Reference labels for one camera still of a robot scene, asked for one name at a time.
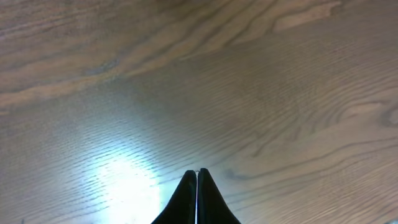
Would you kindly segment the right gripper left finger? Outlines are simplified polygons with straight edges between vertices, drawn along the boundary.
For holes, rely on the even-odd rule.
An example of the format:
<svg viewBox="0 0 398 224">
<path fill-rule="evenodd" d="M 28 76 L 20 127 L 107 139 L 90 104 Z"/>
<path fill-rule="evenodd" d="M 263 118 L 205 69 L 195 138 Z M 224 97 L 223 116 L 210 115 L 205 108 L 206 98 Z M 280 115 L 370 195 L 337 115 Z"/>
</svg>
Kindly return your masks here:
<svg viewBox="0 0 398 224">
<path fill-rule="evenodd" d="M 195 224 L 197 175 L 188 170 L 172 194 L 168 204 L 152 224 Z"/>
</svg>

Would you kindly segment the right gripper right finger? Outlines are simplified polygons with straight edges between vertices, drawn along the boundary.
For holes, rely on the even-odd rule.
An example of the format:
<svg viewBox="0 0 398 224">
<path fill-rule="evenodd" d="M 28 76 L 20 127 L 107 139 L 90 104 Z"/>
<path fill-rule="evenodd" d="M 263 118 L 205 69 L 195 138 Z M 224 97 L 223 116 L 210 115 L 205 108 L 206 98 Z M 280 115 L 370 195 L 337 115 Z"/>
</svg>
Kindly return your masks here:
<svg viewBox="0 0 398 224">
<path fill-rule="evenodd" d="M 210 172 L 201 168 L 197 189 L 198 224 L 241 224 L 224 201 Z"/>
</svg>

